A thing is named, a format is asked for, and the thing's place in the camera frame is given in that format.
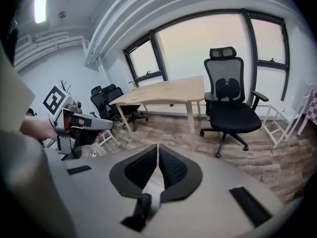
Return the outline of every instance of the desk top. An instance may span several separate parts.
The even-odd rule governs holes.
[[[196,102],[204,99],[203,76],[164,81],[139,87],[124,94],[112,104],[140,104],[150,101]]]

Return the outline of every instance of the chair base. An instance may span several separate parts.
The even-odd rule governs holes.
[[[140,115],[143,115],[143,112],[140,112],[140,113],[133,112],[127,121],[128,123],[133,122],[133,131],[137,130],[136,124],[135,124],[136,119],[145,119],[146,121],[149,120],[148,117],[144,117],[144,116],[140,116]]]
[[[223,145],[223,143],[224,143],[224,140],[225,140],[227,134],[229,134],[230,136],[232,136],[233,138],[235,138],[236,140],[238,140],[241,144],[243,144],[243,145],[244,145],[244,148],[243,148],[244,151],[248,151],[248,150],[249,150],[248,144],[247,144],[238,134],[235,134],[235,133],[225,133],[225,132],[223,132],[223,131],[221,131],[221,130],[214,129],[214,128],[202,128],[202,129],[200,130],[200,136],[204,136],[204,134],[205,134],[204,131],[219,131],[219,132],[222,132],[222,133],[223,133],[221,142],[220,142],[219,147],[218,147],[218,150],[217,150],[217,152],[216,152],[216,154],[215,154],[215,157],[218,158],[218,159],[221,158],[220,151],[221,151],[222,145]]]

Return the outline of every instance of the wooden floor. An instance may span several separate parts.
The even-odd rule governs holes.
[[[200,125],[210,127],[210,123],[207,119],[202,119],[201,122],[195,119],[196,152],[214,157],[222,133],[206,132],[205,136],[201,137]],[[274,130],[274,125],[270,125],[270,122],[267,126],[269,129],[272,126]],[[222,160],[238,166],[265,184],[287,204],[306,184],[317,163],[317,135],[312,126],[308,123],[300,137],[296,132],[297,130],[288,142],[280,143],[276,149],[272,148],[272,141],[264,130],[241,134],[249,144],[248,152],[243,151],[237,140],[227,136],[221,150]],[[191,149],[187,117],[150,115],[148,122],[144,119],[137,120],[137,131],[133,133],[122,129],[122,125],[116,122],[112,133],[117,141],[107,142],[98,150],[99,155],[153,143]],[[83,147],[82,157],[91,157],[94,149],[94,145]],[[159,208],[159,196],[163,190],[163,177],[157,168],[144,189],[144,192],[153,197],[154,210]]]

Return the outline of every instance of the checkered fabric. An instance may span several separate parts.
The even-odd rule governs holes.
[[[313,89],[313,99],[306,114],[306,117],[317,125],[317,89]]]

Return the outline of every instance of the fluorescent light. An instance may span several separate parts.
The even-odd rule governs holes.
[[[36,23],[46,20],[46,0],[34,0],[34,16]]]

